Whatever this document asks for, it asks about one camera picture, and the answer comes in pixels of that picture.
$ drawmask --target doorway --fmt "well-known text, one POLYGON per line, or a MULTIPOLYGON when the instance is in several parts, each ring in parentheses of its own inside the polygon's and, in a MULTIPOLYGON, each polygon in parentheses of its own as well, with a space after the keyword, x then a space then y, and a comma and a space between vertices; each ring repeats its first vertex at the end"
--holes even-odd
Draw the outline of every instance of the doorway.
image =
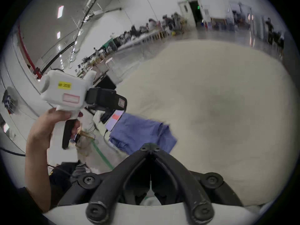
POLYGON ((196 26, 201 26, 203 16, 201 14, 200 6, 198 4, 198 1, 197 0, 190 1, 189 4, 190 4, 190 8, 192 9, 192 12, 193 12, 193 16, 194 16, 194 19, 195 19, 196 26))

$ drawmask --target pink label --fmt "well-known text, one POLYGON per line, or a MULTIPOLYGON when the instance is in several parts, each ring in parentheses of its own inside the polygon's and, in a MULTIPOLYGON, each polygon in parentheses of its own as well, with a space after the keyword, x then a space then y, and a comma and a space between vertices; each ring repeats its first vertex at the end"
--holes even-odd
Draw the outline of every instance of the pink label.
POLYGON ((64 102, 68 102, 68 103, 79 103, 80 96, 75 96, 75 95, 71 95, 68 93, 64 93, 62 100, 64 102))

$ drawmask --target hand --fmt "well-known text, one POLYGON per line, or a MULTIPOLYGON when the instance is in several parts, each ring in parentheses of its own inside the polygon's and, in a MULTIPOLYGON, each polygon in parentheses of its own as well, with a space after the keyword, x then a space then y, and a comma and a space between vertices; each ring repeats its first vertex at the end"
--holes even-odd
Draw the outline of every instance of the hand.
MULTIPOLYGON (((62 110, 56 111, 56 108, 48 110, 33 124, 28 135, 27 144, 35 144, 36 146, 47 150, 50 146, 50 139, 55 123, 68 120, 70 117, 71 112, 62 110)), ((75 136, 79 126, 80 122, 77 120, 72 129, 72 138, 75 136)))

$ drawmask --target screw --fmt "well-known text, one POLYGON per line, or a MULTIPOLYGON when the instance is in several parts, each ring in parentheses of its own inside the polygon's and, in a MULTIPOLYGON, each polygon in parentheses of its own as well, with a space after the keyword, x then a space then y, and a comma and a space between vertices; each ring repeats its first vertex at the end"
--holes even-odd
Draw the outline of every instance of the screw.
POLYGON ((211 176, 211 177, 208 177, 207 178, 207 181, 210 183, 210 184, 216 184, 218 179, 214 176, 211 176))
POLYGON ((206 221, 212 218, 213 213, 211 213, 211 209, 208 204, 202 204, 198 205, 194 209, 193 215, 197 220, 206 221))
POLYGON ((92 184, 92 183, 95 182, 95 178, 93 178, 93 177, 86 177, 86 178, 84 178, 83 182, 85 184, 87 184, 87 185, 90 185, 90 184, 92 184))
POLYGON ((90 204, 86 216, 93 221, 101 221, 106 217, 106 209, 100 204, 90 204))

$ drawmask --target door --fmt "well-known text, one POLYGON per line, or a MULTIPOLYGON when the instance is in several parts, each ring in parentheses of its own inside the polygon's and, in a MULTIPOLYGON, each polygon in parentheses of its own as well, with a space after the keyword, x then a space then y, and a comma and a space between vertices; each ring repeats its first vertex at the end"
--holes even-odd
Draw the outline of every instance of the door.
POLYGON ((179 2, 178 5, 182 16, 187 20, 187 23, 192 27, 196 27, 193 11, 190 7, 188 0, 179 2))

